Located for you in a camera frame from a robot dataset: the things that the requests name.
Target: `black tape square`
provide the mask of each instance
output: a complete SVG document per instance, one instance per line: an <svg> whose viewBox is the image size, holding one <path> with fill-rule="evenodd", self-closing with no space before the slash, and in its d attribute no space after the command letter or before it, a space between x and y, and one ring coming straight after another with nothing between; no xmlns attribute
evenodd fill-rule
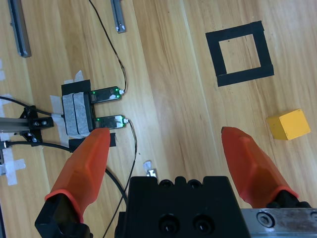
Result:
<svg viewBox="0 0 317 238"><path fill-rule="evenodd" d="M219 42L247 35L253 35L261 67L227 74ZM209 32L206 33L206 38L217 76L218 87L274 75L274 69L269 56L264 28L261 21L225 30Z"/></svg>

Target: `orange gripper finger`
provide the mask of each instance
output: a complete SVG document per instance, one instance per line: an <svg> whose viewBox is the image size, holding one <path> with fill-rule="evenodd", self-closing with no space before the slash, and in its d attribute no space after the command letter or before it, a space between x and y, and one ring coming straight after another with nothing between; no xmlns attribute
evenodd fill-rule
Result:
<svg viewBox="0 0 317 238"><path fill-rule="evenodd" d="M109 129L93 130L67 160L45 201L56 194L65 194L82 223L85 209L98 197L106 171L109 146Z"/></svg>
<svg viewBox="0 0 317 238"><path fill-rule="evenodd" d="M280 191L298 198L277 167L253 138L233 127L223 127L221 138L229 171L240 197L253 208L264 208Z"/></svg>

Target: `yellow cube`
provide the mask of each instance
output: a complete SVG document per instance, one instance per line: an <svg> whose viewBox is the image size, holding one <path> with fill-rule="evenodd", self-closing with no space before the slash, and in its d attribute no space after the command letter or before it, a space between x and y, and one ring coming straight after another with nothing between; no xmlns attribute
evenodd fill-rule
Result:
<svg viewBox="0 0 317 238"><path fill-rule="evenodd" d="M284 112L266 119L274 139L292 140L311 132L301 109Z"/></svg>

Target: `wire connector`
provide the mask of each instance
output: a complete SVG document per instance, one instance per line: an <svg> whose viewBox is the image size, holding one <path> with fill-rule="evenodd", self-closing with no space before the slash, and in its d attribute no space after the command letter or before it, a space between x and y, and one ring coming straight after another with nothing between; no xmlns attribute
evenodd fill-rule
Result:
<svg viewBox="0 0 317 238"><path fill-rule="evenodd" d="M8 142L8 141L6 141L6 140L0 141L0 150L6 149L6 148L9 147L9 146L7 145L7 142Z"/></svg>

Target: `wood grain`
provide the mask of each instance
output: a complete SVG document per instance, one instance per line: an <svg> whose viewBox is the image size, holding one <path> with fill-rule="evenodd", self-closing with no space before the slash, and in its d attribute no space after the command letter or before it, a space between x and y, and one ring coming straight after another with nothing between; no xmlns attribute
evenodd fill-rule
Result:
<svg viewBox="0 0 317 238"><path fill-rule="evenodd" d="M0 94L52 111L50 95L61 96L61 84L79 70L92 89L123 88L117 59L88 1L22 2L32 57L18 56L7 2L0 1L0 59L6 75ZM255 139L301 200L317 206L316 1L123 0L123 34L115 30L110 1L93 2L128 75L126 95L95 109L97 116L123 114L133 121L139 143L133 175L145 175L142 164L151 160L159 179L231 179L220 130L234 126ZM259 20L275 76L218 88L205 33ZM221 43L228 71L259 66L252 40ZM303 109L312 132L292 141L274 140L266 117L296 108ZM18 117L22 108L7 104L4 110L7 117ZM129 126L115 132L117 147L110 149L108 166L125 184L134 141ZM58 143L57 128L43 131L43 138ZM26 146L13 152L15 159L25 159L26 169L17 171L18 185L7 186L6 177L0 177L7 237L39 237L34 221L70 154ZM250 207L235 193L242 208ZM102 237L119 199L105 176L97 201L84 215L95 237Z"/></svg>

